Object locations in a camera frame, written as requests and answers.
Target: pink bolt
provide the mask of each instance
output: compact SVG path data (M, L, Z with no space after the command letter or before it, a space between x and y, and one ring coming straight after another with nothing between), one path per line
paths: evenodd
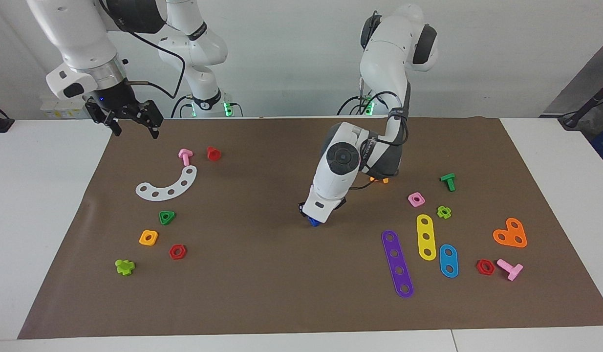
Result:
M193 156L193 152L188 149L180 149L180 152L178 153L178 158L182 159L182 162L185 164L185 166L190 165L188 162L188 158L190 156Z
M503 270L508 272L508 279L510 281L514 281L514 278L523 270L523 265L517 264L516 266L510 265L507 261L503 259L499 259L497 261L497 265L500 266Z

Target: orange piece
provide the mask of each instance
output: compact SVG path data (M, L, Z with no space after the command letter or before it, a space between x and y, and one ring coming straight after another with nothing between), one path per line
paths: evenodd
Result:
M495 242L512 247L525 248L527 246L527 237L523 224L515 218L508 218L505 221L507 230L498 229L493 232Z
M156 239L158 239L158 232L152 230L145 230L143 231L143 234L141 234L139 243L141 243L142 245L154 245L156 243Z

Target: white arc plate with holes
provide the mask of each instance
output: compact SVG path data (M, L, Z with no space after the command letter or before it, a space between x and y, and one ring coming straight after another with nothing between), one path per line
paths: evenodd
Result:
M152 202L162 202L163 200L173 199L180 194L183 194L195 181L197 176L197 167L188 165L182 169L180 178L169 187L159 188L154 187L149 182L143 182L136 187L136 194L145 200Z

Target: red hexagon nut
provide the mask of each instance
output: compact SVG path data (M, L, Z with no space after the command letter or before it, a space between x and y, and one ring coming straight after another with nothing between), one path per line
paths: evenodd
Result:
M221 159L221 152L215 147L208 147L206 149L206 156L208 157L208 160L216 162Z
M477 270L483 275L492 275L495 272L495 265L488 259L480 259L477 261Z
M169 250L169 256L173 259L182 259L186 255L186 247L183 244L174 244Z

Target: toy piece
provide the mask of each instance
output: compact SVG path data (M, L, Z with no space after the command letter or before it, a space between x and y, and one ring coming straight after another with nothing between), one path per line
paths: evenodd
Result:
M185 166L191 164L190 162L188 162L188 158L190 158L191 156L193 156L193 152L188 149L180 149L180 152L178 153L178 158L182 159L182 162Z
M408 196L408 201L413 207L416 208L420 207L421 205L424 205L425 198L423 198L423 196L421 196L419 192L414 192L413 194Z
M174 244L169 250L169 256L173 260L182 259L186 255L186 247L183 244Z
M143 182L136 187L136 194L145 200L152 202L162 202L163 200L173 199L183 194L195 181L197 176L197 167L188 165L182 169L180 178L168 187L154 187L149 182Z
M440 180L442 182L447 183L447 187L449 187L449 192L455 192L456 186L453 184L453 179L456 178L455 174L446 174L445 176L441 176Z
M493 232L495 242L502 245L525 248L527 246L527 236L525 236L523 224L514 218L508 218L505 221L505 225L508 228L507 230L498 229Z
M510 281L514 281L519 272L523 270L523 265L517 264L516 266L509 265L507 261L503 259L499 259L497 261L497 265L500 266L503 270L508 272L508 279Z
M475 265L475 267L482 275L490 276L493 274L493 272L495 272L495 265L493 265L493 262L489 261L488 259L480 259L477 261L477 265Z
M434 225L426 214L417 216L417 242L419 256L426 261L436 258L436 242L434 240Z
M438 211L436 212L436 214L438 215L439 218L442 219L449 219L452 216L452 210L449 209L448 207L445 207L444 205L441 205L440 207L438 207L437 209Z
M216 162L217 160L221 159L221 152L215 147L207 147L206 156L208 157L208 160Z
M375 182L375 178L369 177L369 182ZM388 183L388 178L383 178L382 183L384 183L384 184Z
M440 272L447 278L453 279L458 276L458 251L453 245L444 244L440 246Z
M169 225L169 223L175 218L175 212L163 210L158 213L158 219L160 220L161 225Z
M152 230L145 230L141 234L139 243L141 243L142 245L155 245L157 239L158 239L158 232L152 231Z
M412 296L415 289L408 273L408 267L406 266L402 246L399 244L397 234L391 230L382 232L382 244L384 245L390 274L393 277L395 292L401 298Z
M132 270L135 268L134 262L128 260L123 261L121 259L117 259L114 262L114 266L117 267L117 274L121 274L123 276L132 275Z

